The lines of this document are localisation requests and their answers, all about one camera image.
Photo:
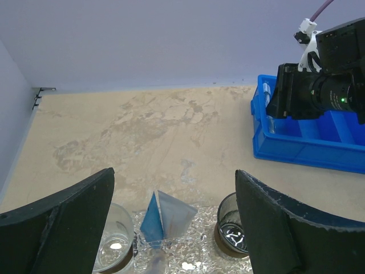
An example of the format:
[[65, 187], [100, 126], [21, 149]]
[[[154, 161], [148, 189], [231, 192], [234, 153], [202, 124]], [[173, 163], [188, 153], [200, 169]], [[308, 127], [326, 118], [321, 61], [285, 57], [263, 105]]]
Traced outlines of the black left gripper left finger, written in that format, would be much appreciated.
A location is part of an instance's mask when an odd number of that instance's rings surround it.
[[1, 214], [1, 273], [92, 273], [115, 186], [113, 168]]

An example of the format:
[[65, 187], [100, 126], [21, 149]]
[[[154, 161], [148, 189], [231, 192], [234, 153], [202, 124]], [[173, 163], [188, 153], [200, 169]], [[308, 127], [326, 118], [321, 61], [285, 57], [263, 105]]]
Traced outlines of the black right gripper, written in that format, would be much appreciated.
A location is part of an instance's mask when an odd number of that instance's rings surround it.
[[276, 119], [318, 119], [326, 111], [356, 114], [364, 124], [364, 18], [322, 31], [316, 37], [319, 73], [278, 66], [270, 115]]

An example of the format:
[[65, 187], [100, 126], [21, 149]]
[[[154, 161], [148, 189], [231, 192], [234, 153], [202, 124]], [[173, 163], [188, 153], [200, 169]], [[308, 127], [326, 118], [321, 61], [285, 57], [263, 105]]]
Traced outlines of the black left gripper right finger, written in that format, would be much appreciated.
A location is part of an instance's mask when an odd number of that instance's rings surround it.
[[364, 273], [364, 223], [293, 199], [237, 170], [237, 206], [254, 273]]

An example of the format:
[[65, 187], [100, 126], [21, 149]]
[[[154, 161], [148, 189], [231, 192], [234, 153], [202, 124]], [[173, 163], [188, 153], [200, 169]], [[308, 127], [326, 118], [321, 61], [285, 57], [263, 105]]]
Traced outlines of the blue toothbrush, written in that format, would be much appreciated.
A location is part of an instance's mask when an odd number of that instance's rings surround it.
[[262, 88], [263, 88], [263, 94], [265, 97], [265, 108], [266, 108], [266, 112], [267, 112], [268, 130], [270, 133], [274, 134], [275, 133], [275, 121], [274, 121], [274, 118], [270, 115], [270, 108], [269, 108], [269, 110], [267, 110], [267, 107], [270, 106], [270, 101], [271, 101], [271, 88], [267, 82], [264, 82], [262, 84]]

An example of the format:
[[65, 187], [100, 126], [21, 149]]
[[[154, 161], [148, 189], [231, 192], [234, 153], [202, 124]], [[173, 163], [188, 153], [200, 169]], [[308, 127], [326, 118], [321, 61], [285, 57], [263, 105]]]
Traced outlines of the glass cup with brown band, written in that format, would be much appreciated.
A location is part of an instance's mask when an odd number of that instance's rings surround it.
[[112, 203], [96, 255], [93, 273], [117, 273], [133, 258], [134, 226], [130, 214]]

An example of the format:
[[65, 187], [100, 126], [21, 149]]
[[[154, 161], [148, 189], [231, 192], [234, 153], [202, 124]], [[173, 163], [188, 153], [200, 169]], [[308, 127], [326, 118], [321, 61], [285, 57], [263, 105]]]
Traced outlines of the white toothpaste tube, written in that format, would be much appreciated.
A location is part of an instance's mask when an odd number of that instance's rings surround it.
[[182, 237], [198, 210], [181, 200], [158, 190], [165, 239]]

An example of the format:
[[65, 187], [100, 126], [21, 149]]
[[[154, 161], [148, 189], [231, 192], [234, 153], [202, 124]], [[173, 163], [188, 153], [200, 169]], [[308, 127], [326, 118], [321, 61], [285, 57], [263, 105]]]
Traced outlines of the light blue toothpaste tube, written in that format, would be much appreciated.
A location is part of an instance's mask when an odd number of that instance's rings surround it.
[[160, 249], [164, 233], [155, 193], [152, 194], [140, 230], [153, 249]]

